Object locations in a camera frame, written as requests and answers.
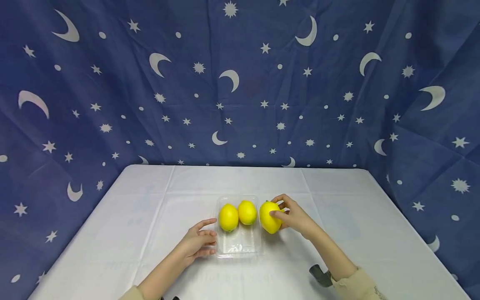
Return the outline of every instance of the beige sleeve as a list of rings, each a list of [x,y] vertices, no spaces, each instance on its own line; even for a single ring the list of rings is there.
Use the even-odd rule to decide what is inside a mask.
[[[137,286],[133,286],[119,300],[144,300],[144,296]]]
[[[362,268],[338,282],[332,278],[332,283],[342,300],[387,300]]]

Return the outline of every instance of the person's right hand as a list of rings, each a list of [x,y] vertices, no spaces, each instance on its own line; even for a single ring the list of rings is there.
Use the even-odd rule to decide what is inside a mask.
[[[298,205],[296,201],[285,194],[273,198],[271,202],[278,203],[280,209],[288,208],[286,212],[271,211],[270,215],[283,221],[280,230],[291,227],[298,231],[304,238],[310,240],[319,228],[317,223]]]

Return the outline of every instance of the hand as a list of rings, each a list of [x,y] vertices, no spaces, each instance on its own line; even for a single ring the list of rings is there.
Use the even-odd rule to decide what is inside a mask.
[[[310,216],[300,207],[300,205],[298,205],[297,202],[285,194],[273,198],[271,202],[277,203],[280,201],[283,201],[279,204],[280,209],[288,208],[289,210],[284,213],[279,211],[270,212],[272,217],[283,221],[280,230],[292,227],[304,238],[310,240],[314,236],[315,230],[319,228],[317,223],[310,218]]]
[[[187,234],[175,247],[174,252],[179,252],[189,266],[197,257],[213,255],[215,249],[206,248],[216,245],[216,232],[213,230],[202,230],[203,227],[216,222],[216,218],[203,220],[187,231]]]

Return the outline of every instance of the white crescent moon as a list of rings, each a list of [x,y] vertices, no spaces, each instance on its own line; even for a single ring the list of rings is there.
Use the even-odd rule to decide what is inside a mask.
[[[64,39],[66,41],[69,41],[69,42],[78,42],[80,40],[80,35],[78,34],[78,30],[77,28],[75,27],[75,25],[73,25],[73,23],[70,21],[70,19],[64,15],[63,13],[55,10],[56,12],[59,13],[60,17],[63,18],[63,20],[65,21],[65,23],[67,23],[67,33],[64,33],[64,34],[59,34],[59,33],[55,33],[52,31],[52,33],[56,36],[58,36],[59,38],[61,39]]]
[[[72,191],[72,187],[70,186],[70,183],[68,183],[67,187],[67,195],[68,199],[72,200],[73,202],[77,202],[78,199],[84,194],[84,191],[82,189],[82,185],[80,184],[80,190],[78,192]]]
[[[40,98],[39,96],[35,95],[32,92],[29,91],[20,91],[18,93],[18,108],[22,108],[23,103],[25,102],[32,102],[36,106],[38,106],[45,115],[47,116],[47,119],[50,118],[50,114],[48,113],[48,107],[45,104],[45,102]]]
[[[376,54],[375,52],[369,52],[369,53],[365,54],[365,56],[361,59],[361,62],[360,62],[360,74],[363,77],[365,77],[365,66],[371,60],[382,61],[380,56],[378,54]]]
[[[230,77],[230,79],[233,82],[233,88],[232,88],[232,93],[233,93],[237,89],[237,87],[239,87],[239,83],[240,83],[239,75],[234,70],[226,70],[220,74],[219,78],[222,78],[225,76]]]
[[[148,165],[148,160],[146,160],[145,157],[140,155],[138,157],[142,159],[142,163],[141,163],[142,165]]]
[[[157,73],[158,76],[163,77],[162,73],[160,73],[160,70],[158,69],[158,62],[161,61],[161,60],[166,60],[168,62],[171,62],[171,60],[169,60],[168,57],[166,57],[163,54],[160,54],[160,53],[150,54],[150,58],[149,58],[150,67],[152,67],[152,70],[154,70],[155,73]]]
[[[383,156],[387,156],[387,154],[385,154],[384,150],[382,149],[382,143],[384,142],[384,140],[385,139],[380,139],[380,140],[376,141],[373,148],[375,149],[376,153],[378,153],[380,155],[383,155]]]
[[[213,134],[212,134],[212,142],[215,144],[215,145],[223,145],[223,144],[226,144],[228,141],[221,141],[219,140],[217,137],[216,137],[216,134],[218,133],[218,130],[215,131]]]
[[[433,251],[433,252],[437,252],[438,249],[440,249],[440,240],[438,239],[437,236],[435,236],[435,240],[430,243],[430,244],[427,244],[430,249]]]
[[[427,107],[425,107],[421,111],[435,108],[439,106],[440,103],[442,103],[443,100],[445,99],[445,89],[439,85],[427,86],[421,89],[420,91],[427,92],[427,93],[430,93],[430,95],[432,95],[432,101],[430,102],[430,104],[427,105]]]
[[[313,41],[317,37],[317,22],[315,21],[315,18],[310,16],[310,19],[312,20],[312,30],[310,31],[310,34],[307,35],[307,37],[304,38],[299,38],[295,37],[297,39],[297,42],[300,43],[300,45],[303,46],[310,46],[313,44]]]
[[[290,163],[286,166],[282,165],[282,167],[285,167],[285,168],[293,168],[295,166],[295,159],[293,159],[293,157],[290,156]]]

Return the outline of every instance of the blue curtain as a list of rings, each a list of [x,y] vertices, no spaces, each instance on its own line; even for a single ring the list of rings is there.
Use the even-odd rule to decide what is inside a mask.
[[[17,0],[0,20],[6,299],[139,163],[365,168],[480,299],[480,2]]]

